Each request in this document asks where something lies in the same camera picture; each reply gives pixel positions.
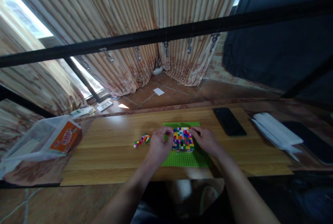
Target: striped curtain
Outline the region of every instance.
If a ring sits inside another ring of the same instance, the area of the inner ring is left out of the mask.
[[[234,0],[152,1],[157,28],[227,16],[234,2]],[[171,41],[169,43],[169,57],[166,57],[164,44],[160,43],[159,55],[162,67],[168,76],[183,85],[198,86],[214,53],[214,49],[211,51],[211,36],[195,37],[191,46],[192,52],[188,54],[186,39]]]
[[[0,0],[0,56],[43,48]],[[69,114],[87,105],[81,91],[55,60],[1,68],[0,84],[55,115]]]
[[[0,56],[42,48],[39,40],[0,0]],[[0,84],[55,115],[69,114],[87,105],[55,60],[1,68]],[[0,158],[42,118],[10,100],[0,101]]]
[[[23,0],[63,44],[72,44],[166,26],[225,16],[233,0]],[[183,85],[197,86],[212,57],[210,36],[193,39],[187,54],[186,40],[109,51],[76,57],[112,95],[133,93],[148,83],[156,59],[166,74]]]

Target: smartphone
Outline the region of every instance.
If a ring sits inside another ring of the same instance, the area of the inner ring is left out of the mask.
[[[220,124],[228,136],[246,136],[247,133],[229,108],[213,109]]]
[[[333,147],[331,145],[300,122],[282,122],[282,124],[302,138],[302,145],[318,160],[325,164],[333,164]]]

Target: plastic storage box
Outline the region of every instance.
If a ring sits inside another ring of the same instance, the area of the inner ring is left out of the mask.
[[[44,161],[67,155],[81,127],[69,115],[39,120],[2,161]]]

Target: forearm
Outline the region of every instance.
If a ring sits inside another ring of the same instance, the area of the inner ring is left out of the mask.
[[[100,211],[92,224],[130,223],[140,199],[158,167],[159,164],[154,164],[149,160],[143,161],[130,179]]]
[[[236,223],[279,223],[226,151],[220,151],[217,161],[222,169]]]

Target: desk surface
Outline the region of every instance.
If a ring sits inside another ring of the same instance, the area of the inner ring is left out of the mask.
[[[62,186],[125,182],[137,169],[149,145],[133,144],[143,133],[151,134],[164,122],[198,121],[211,129],[218,141],[247,176],[292,174],[290,159],[263,139],[249,116],[237,104],[229,107],[247,132],[244,137],[225,134],[212,108],[196,107],[96,119],[67,164]],[[152,180],[203,179],[221,177],[214,161],[212,168],[160,167]]]

